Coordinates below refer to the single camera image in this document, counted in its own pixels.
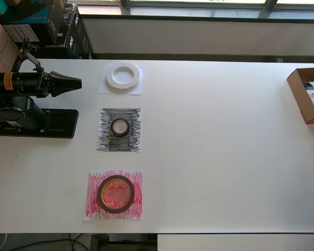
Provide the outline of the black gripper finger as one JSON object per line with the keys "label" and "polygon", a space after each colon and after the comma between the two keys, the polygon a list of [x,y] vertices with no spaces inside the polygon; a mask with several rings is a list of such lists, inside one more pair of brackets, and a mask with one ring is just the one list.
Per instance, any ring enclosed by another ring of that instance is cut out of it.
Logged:
{"label": "black gripper finger", "polygon": [[61,94],[78,90],[82,88],[81,83],[59,83],[53,84],[51,87],[51,96],[57,97]]}
{"label": "black gripper finger", "polygon": [[69,77],[55,71],[51,72],[51,80],[56,84],[59,84],[59,83],[81,84],[82,83],[82,80],[80,78]]}

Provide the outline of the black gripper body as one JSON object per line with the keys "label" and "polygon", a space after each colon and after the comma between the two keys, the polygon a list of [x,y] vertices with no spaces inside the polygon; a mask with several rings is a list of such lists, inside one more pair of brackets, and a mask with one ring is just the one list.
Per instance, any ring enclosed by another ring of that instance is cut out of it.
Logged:
{"label": "black gripper body", "polygon": [[51,94],[51,81],[50,73],[45,71],[38,71],[38,79],[35,87],[35,96],[37,98],[46,98]]}

